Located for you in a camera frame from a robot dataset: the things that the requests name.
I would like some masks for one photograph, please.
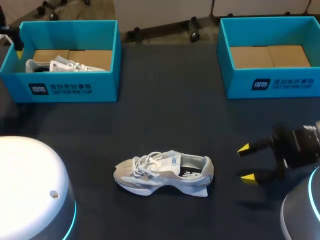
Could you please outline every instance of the shoe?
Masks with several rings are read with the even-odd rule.
[[[207,186],[214,177],[214,166],[209,157],[173,150],[135,156],[115,167],[115,181],[129,192],[142,196],[171,185],[184,194],[207,197]]]
[[[102,68],[93,66],[85,66],[78,62],[67,60],[61,56],[57,56],[55,60],[50,62],[36,62],[29,59],[25,63],[26,73],[38,72],[105,72]]]

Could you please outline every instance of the shoelace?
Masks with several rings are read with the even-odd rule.
[[[84,64],[80,64],[78,62],[74,62],[74,61],[70,60],[70,62],[68,62],[66,65],[69,67],[72,67],[74,72],[86,72],[87,71],[87,66],[85,66]]]
[[[135,177],[140,177],[144,173],[149,174],[153,177],[159,176],[160,174],[154,173],[152,171],[154,171],[160,167],[160,163],[157,160],[162,159],[162,156],[153,159],[152,156],[155,154],[161,154],[161,152],[154,151],[154,152],[151,152],[149,155],[142,156],[141,158],[139,158],[137,156],[132,158],[132,172],[130,172],[130,173],[133,173],[133,175]],[[147,169],[147,166],[149,164],[155,164],[156,167],[152,167],[150,169]]]

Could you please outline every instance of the dark table surface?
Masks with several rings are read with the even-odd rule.
[[[31,104],[4,118],[3,135],[38,139],[62,158],[75,193],[79,240],[283,240],[280,208],[314,165],[261,186],[236,177],[272,168],[271,150],[237,150],[285,122],[320,119],[319,98],[227,100],[214,44],[124,46],[116,103]],[[114,166],[153,151],[209,156],[215,167],[207,198],[159,189],[141,197],[120,189]]]

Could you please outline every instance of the open box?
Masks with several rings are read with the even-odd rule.
[[[23,22],[20,37],[24,43],[22,58],[19,60],[12,45],[0,69],[0,76],[16,103],[117,101],[121,65],[117,21]],[[25,73],[26,61],[33,59],[37,50],[51,54],[57,50],[56,54],[73,51],[73,60],[102,54],[105,57],[99,63],[109,62],[109,69],[106,67],[104,69],[107,71],[97,72]]]
[[[229,99],[320,96],[314,17],[223,18],[217,57]]]

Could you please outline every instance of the shoe tongue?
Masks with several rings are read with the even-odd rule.
[[[70,71],[70,70],[72,70],[73,68],[71,67],[71,66],[67,66],[67,65],[65,65],[65,64],[63,64],[63,63],[60,63],[60,62],[58,62],[58,61],[51,61],[50,62],[50,67],[49,67],[49,71],[50,72],[54,72],[54,69],[55,68],[60,68],[60,69],[62,69],[62,70],[64,70],[64,71]]]
[[[54,60],[64,65],[67,65],[67,63],[70,62],[68,59],[63,58],[62,56],[57,56]]]
[[[157,172],[174,172],[174,174],[180,174],[181,154],[170,156],[158,160],[160,167]]]

